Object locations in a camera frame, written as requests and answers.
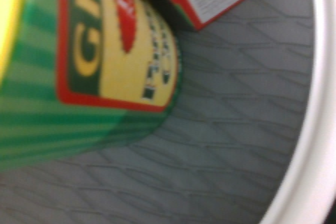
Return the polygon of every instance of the white border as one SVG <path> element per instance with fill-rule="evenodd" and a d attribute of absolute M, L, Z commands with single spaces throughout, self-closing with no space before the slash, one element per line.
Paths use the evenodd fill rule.
<path fill-rule="evenodd" d="M 336 0 L 313 0 L 315 61 L 301 136 L 261 224 L 322 224 L 336 194 Z"/>

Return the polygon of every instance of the gray textured surface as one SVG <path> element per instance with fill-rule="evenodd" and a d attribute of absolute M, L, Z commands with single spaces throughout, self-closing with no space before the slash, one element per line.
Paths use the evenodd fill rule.
<path fill-rule="evenodd" d="M 180 33 L 184 86 L 157 132 L 1 174 L 1 224 L 256 224 L 297 143 L 312 71 L 309 0 L 246 0 Z"/>

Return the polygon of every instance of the green can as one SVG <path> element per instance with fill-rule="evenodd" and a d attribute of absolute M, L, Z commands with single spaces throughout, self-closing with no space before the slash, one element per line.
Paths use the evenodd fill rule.
<path fill-rule="evenodd" d="M 1 170 L 144 138 L 171 112 L 181 71 L 174 35 L 147 1 L 6 4 Z"/>

